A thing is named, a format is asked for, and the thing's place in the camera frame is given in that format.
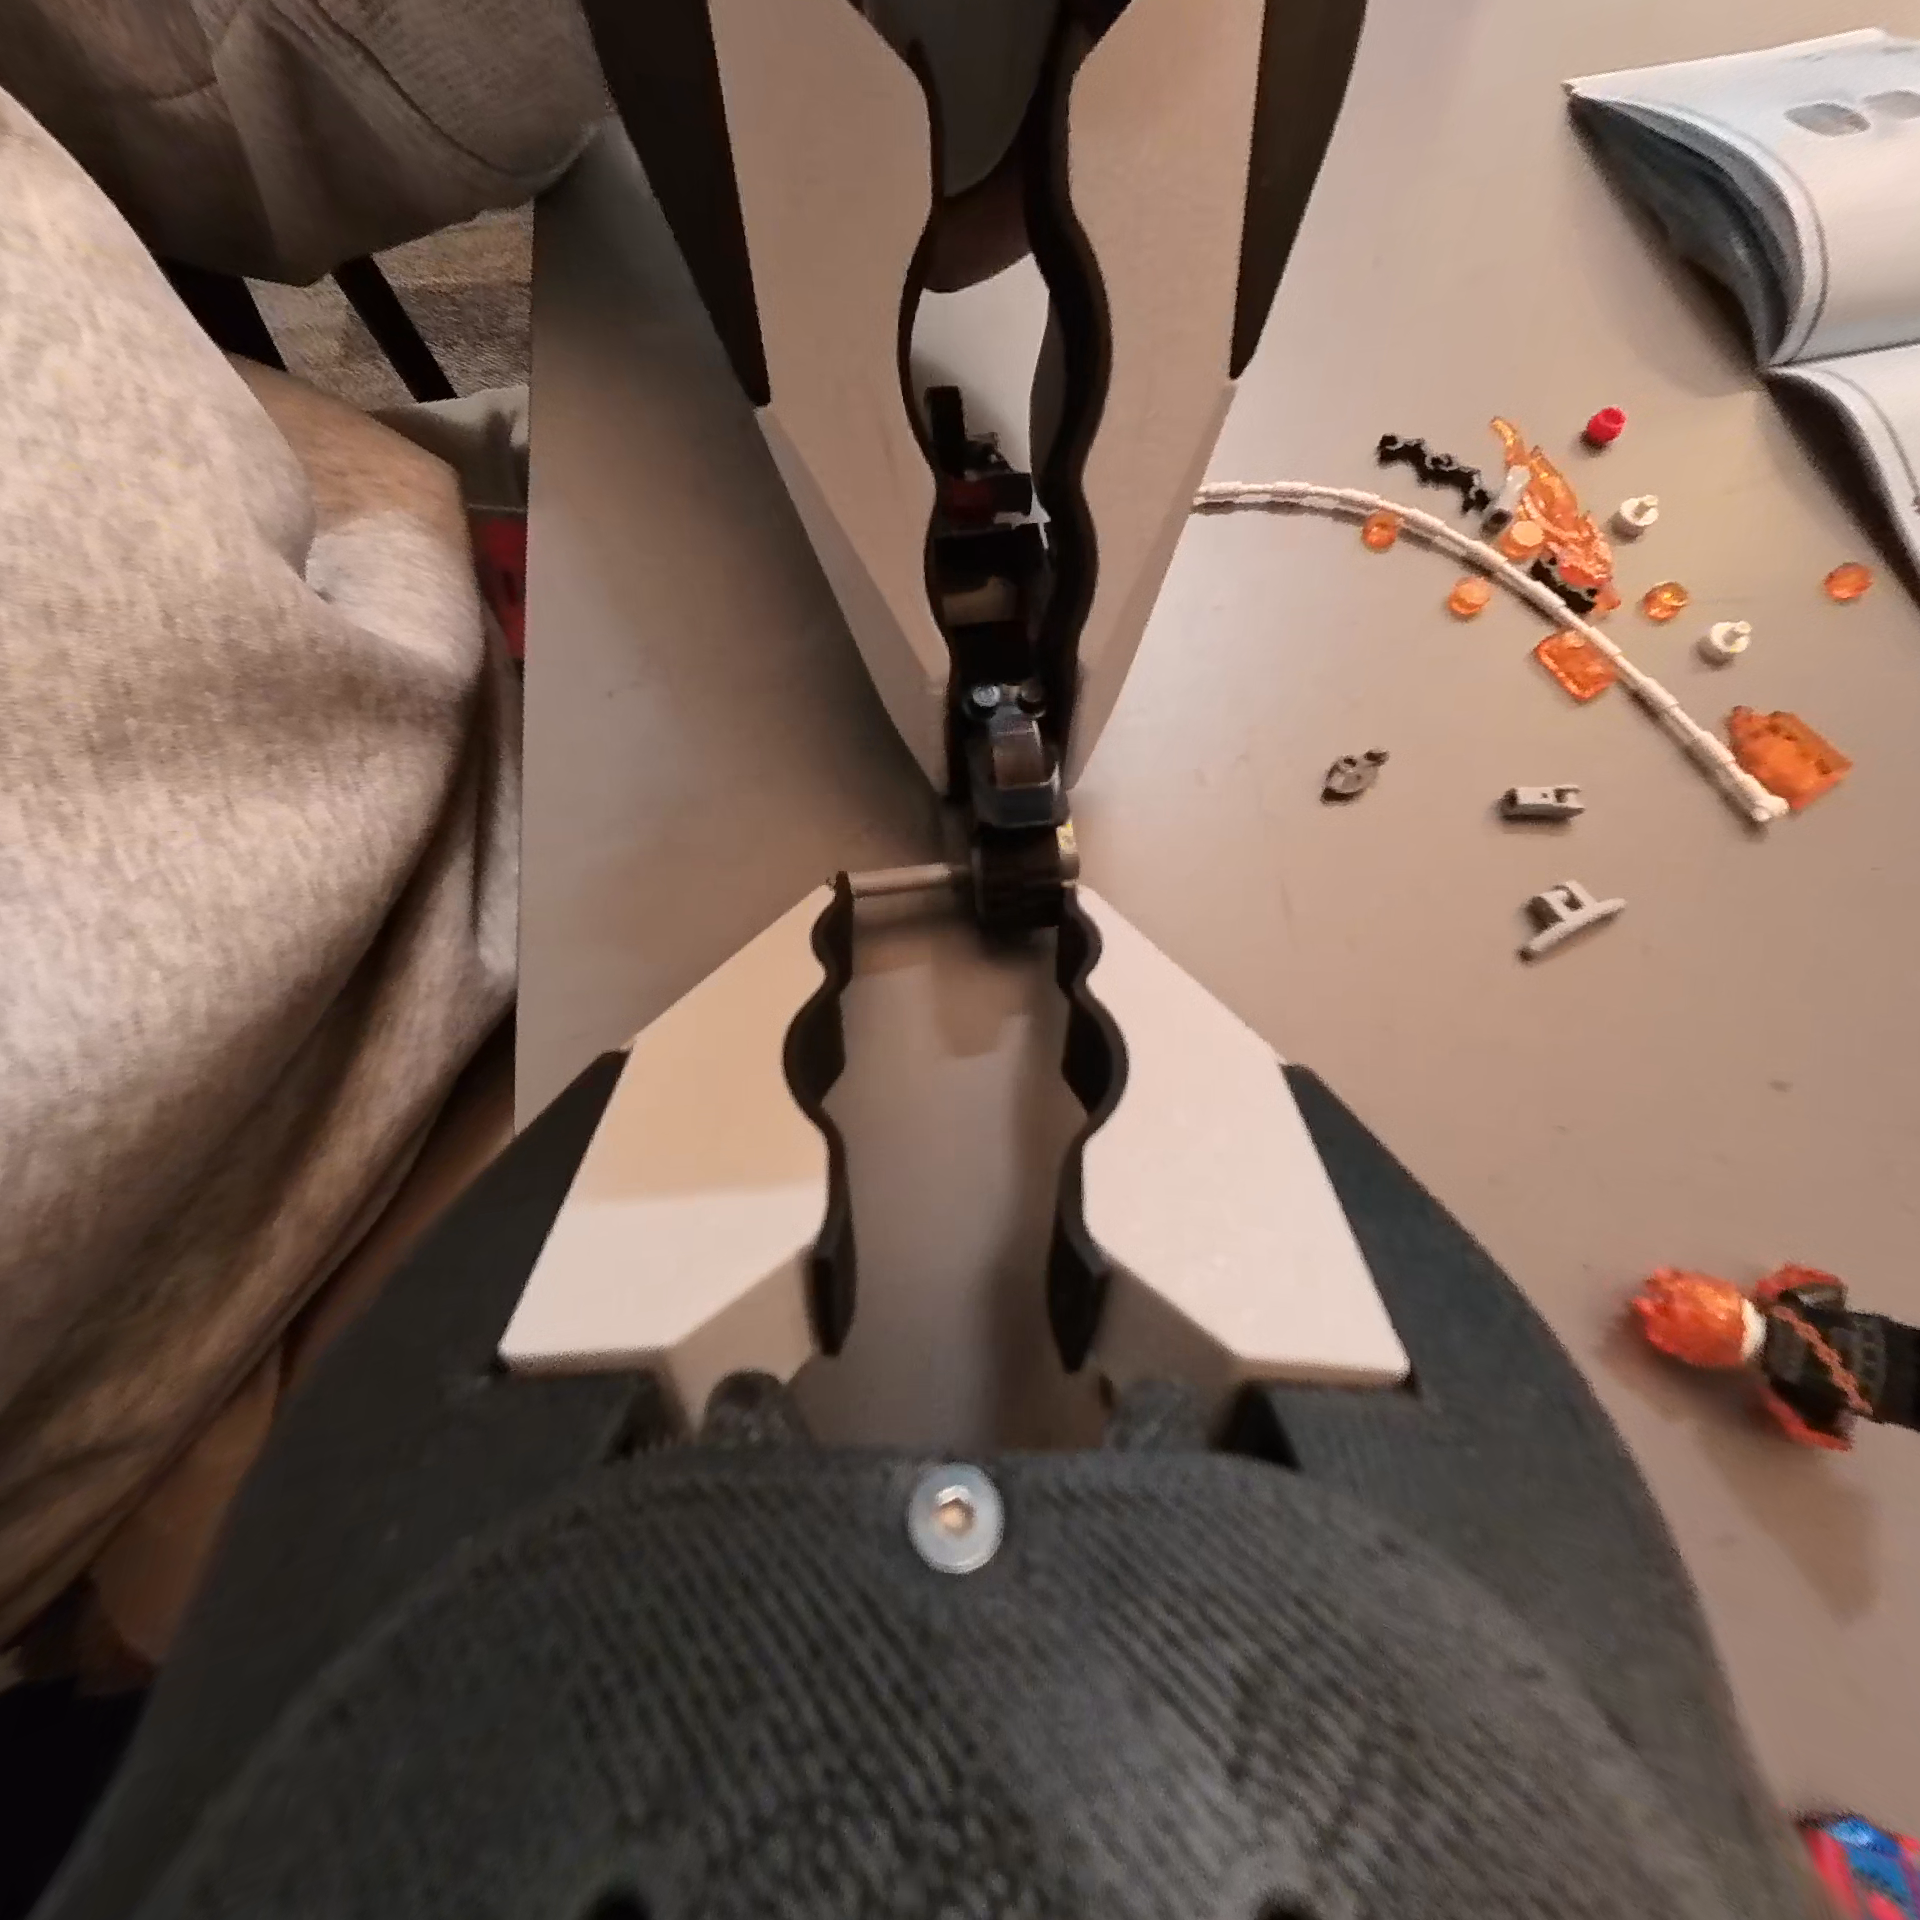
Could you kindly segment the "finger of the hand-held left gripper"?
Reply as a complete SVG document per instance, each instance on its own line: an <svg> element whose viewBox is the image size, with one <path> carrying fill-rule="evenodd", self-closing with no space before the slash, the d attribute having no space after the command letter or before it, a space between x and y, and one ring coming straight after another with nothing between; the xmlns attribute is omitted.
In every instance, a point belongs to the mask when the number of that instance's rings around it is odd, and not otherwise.
<svg viewBox="0 0 1920 1920"><path fill-rule="evenodd" d="M1035 455L1043 661L1066 782L1116 714L1232 396L1260 2L1125 2L1045 90L1035 259L1056 420Z"/></svg>
<svg viewBox="0 0 1920 1920"><path fill-rule="evenodd" d="M925 86L853 2L706 13L769 386L758 424L893 730L945 796L938 484L906 393L931 220Z"/></svg>

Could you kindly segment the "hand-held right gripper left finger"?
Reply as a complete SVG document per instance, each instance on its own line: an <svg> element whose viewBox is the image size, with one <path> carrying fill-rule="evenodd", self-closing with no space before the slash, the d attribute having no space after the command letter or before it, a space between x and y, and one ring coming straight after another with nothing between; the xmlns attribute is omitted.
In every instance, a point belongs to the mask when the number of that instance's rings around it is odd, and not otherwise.
<svg viewBox="0 0 1920 1920"><path fill-rule="evenodd" d="M786 1071L828 986L816 887L630 1038L583 1159L502 1331L525 1377L649 1372L670 1395L794 1382L818 1356L807 1258L832 1144Z"/></svg>

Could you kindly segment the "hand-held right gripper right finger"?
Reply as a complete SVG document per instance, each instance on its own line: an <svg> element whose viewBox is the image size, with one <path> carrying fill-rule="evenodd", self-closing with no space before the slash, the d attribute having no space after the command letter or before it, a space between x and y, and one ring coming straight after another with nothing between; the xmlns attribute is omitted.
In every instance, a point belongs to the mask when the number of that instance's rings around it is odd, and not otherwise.
<svg viewBox="0 0 1920 1920"><path fill-rule="evenodd" d="M1058 924L1084 1111L1045 1258L1068 1372L1104 1384L1403 1384L1285 1059L1099 898Z"/></svg>

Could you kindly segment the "black lego tire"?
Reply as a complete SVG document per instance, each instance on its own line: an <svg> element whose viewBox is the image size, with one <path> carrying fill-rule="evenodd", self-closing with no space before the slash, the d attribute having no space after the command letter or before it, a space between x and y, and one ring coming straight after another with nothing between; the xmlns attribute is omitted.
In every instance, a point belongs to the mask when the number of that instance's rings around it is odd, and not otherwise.
<svg viewBox="0 0 1920 1920"><path fill-rule="evenodd" d="M1078 881L1066 828L982 829L972 838L972 918L995 941L1056 927Z"/></svg>

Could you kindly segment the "black lego motorcycle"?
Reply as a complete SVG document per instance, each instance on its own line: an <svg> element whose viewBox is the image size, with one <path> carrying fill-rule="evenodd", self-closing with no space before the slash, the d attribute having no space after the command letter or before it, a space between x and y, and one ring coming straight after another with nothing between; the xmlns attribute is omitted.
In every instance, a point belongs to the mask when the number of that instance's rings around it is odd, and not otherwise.
<svg viewBox="0 0 1920 1920"><path fill-rule="evenodd" d="M1051 661L1056 550L1035 481L958 383L921 391L931 519L925 586L948 649L948 801L987 860L1058 845L1068 828L1066 680Z"/></svg>

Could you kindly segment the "instruction booklet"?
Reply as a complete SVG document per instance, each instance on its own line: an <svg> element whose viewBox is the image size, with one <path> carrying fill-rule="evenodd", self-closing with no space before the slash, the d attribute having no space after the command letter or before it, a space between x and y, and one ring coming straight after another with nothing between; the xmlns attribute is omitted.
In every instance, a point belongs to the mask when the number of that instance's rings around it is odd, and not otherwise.
<svg viewBox="0 0 1920 1920"><path fill-rule="evenodd" d="M1918 564L1918 39L1609 70L1565 99L1670 253L1737 300L1764 381L1839 414Z"/></svg>

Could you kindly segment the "person's left forearm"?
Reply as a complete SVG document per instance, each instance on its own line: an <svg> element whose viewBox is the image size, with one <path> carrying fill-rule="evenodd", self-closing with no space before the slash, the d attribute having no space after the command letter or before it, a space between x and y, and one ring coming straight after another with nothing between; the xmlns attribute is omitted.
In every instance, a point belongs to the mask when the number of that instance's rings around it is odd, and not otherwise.
<svg viewBox="0 0 1920 1920"><path fill-rule="evenodd" d="M529 202L608 113L583 2L4 2L4 96L151 253L283 285Z"/></svg>

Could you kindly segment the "grey lego wing piece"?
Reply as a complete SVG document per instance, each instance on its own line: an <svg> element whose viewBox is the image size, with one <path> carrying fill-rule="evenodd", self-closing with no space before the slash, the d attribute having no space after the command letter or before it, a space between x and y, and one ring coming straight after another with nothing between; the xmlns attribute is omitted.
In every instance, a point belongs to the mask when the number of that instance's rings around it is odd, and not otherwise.
<svg viewBox="0 0 1920 1920"><path fill-rule="evenodd" d="M1598 898L1578 881L1556 881L1523 901L1528 936L1517 948L1517 961L1541 964L1591 932L1619 921L1627 905L1627 901Z"/></svg>

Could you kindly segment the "orange lego flame piece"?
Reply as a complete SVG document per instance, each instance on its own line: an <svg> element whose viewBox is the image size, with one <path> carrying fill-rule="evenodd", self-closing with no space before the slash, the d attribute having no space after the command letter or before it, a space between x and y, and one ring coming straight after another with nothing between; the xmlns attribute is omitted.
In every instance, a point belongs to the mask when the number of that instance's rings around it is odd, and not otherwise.
<svg viewBox="0 0 1920 1920"><path fill-rule="evenodd" d="M1494 540L1515 564L1551 564L1558 586L1588 599L1588 616L1619 608L1616 554L1602 524L1581 507L1573 477L1515 420L1494 417L1506 470L1523 470L1510 525Z"/></svg>

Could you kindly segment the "orange lego wedge plates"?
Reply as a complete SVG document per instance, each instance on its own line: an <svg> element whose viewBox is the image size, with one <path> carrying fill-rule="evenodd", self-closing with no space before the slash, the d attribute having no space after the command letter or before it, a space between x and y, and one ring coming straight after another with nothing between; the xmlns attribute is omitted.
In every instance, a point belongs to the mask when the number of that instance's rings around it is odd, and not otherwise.
<svg viewBox="0 0 1920 1920"><path fill-rule="evenodd" d="M1855 758L1792 711L1734 706L1727 745L1737 767L1788 810L1810 809L1855 772Z"/></svg>

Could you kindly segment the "person's left hand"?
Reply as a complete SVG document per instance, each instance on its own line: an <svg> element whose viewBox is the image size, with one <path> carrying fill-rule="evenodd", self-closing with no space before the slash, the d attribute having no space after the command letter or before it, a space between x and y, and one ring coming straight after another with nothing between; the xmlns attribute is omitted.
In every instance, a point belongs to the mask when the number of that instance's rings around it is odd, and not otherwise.
<svg viewBox="0 0 1920 1920"><path fill-rule="evenodd" d="M914 297L989 281L1032 253L1028 158L1022 150L960 192L934 192L914 253Z"/></svg>

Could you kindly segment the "orange flame minifigure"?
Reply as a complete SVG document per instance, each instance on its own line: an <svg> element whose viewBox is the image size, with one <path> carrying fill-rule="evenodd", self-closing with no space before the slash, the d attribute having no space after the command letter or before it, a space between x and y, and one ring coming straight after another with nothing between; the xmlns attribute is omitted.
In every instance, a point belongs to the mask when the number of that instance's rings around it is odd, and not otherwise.
<svg viewBox="0 0 1920 1920"><path fill-rule="evenodd" d="M1630 1303L1652 1348L1739 1372L1796 1445L1852 1450L1860 1426L1918 1432L1918 1328L1860 1308L1835 1272L1785 1265L1751 1285L1661 1266Z"/></svg>

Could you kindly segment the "person's grey sweater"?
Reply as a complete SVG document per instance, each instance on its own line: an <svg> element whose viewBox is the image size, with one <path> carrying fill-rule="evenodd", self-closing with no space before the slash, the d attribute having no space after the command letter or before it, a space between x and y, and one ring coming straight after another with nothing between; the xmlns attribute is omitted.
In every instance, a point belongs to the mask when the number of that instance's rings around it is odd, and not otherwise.
<svg viewBox="0 0 1920 1920"><path fill-rule="evenodd" d="M459 476L215 349L4 99L4 1655L512 1009L515 730Z"/></svg>

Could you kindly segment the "red blue minifigure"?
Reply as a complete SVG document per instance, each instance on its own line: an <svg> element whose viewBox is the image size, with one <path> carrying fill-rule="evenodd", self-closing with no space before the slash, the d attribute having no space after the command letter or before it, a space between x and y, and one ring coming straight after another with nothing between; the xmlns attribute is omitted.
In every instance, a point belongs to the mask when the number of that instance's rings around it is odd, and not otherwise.
<svg viewBox="0 0 1920 1920"><path fill-rule="evenodd" d="M1855 1813L1800 1816L1796 1833L1835 1917L1918 1917L1918 1839Z"/></svg>

